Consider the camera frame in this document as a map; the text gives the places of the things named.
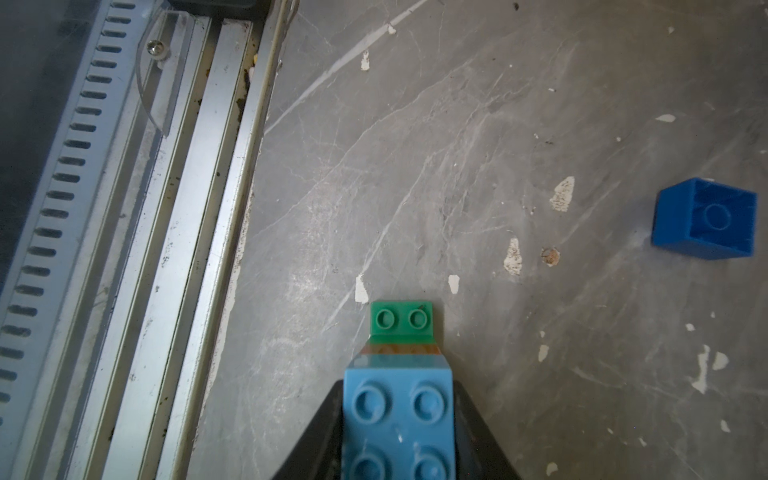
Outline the brown lego brick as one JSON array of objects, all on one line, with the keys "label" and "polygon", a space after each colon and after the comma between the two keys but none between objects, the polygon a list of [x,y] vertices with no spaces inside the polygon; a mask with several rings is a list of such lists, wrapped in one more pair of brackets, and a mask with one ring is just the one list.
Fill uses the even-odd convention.
[{"label": "brown lego brick", "polygon": [[435,343],[407,344],[371,344],[367,343],[360,351],[364,355],[441,355]]}]

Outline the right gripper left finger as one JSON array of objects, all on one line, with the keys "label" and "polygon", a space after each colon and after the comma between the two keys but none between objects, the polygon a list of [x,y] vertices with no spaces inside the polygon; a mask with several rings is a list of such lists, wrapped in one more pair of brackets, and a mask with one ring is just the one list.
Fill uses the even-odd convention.
[{"label": "right gripper left finger", "polygon": [[342,478],[343,381],[329,390],[273,480]]}]

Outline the light blue lego brick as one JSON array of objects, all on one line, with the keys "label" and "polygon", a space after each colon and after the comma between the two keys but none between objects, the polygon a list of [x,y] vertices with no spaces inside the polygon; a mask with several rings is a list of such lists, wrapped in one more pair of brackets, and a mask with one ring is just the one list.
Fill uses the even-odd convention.
[{"label": "light blue lego brick", "polygon": [[435,354],[359,354],[343,378],[343,479],[454,479],[453,375]]}]

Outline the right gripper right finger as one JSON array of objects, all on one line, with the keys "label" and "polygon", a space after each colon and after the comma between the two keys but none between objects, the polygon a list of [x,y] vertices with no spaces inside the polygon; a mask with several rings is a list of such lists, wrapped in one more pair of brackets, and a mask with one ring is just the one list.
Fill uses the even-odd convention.
[{"label": "right gripper right finger", "polygon": [[453,382],[456,478],[521,480],[466,388]]}]

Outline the long green lego brick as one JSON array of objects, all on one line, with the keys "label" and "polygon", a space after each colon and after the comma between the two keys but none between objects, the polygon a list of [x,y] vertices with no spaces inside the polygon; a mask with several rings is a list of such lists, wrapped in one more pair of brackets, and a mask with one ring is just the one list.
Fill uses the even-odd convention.
[{"label": "long green lego brick", "polygon": [[430,301],[374,301],[370,336],[376,344],[435,344]]}]

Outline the dark blue lego brick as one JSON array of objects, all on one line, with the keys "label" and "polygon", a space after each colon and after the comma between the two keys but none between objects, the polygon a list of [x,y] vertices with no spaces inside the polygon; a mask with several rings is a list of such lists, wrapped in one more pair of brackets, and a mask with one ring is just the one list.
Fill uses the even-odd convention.
[{"label": "dark blue lego brick", "polygon": [[691,178],[659,192],[651,243],[704,260],[750,257],[757,209],[755,192]]}]

